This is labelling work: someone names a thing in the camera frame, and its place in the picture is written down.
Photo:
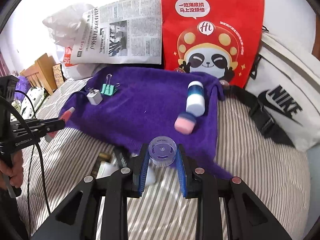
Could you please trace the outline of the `person's left hand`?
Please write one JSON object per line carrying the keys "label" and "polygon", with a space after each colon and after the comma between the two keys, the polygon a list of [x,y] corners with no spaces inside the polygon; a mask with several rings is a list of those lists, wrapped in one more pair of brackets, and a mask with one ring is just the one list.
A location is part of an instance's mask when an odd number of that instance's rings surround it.
{"label": "person's left hand", "polygon": [[1,160],[1,189],[7,189],[3,175],[10,177],[10,185],[15,188],[21,187],[23,183],[23,154],[18,151],[13,155],[13,166],[9,167],[4,161]]}

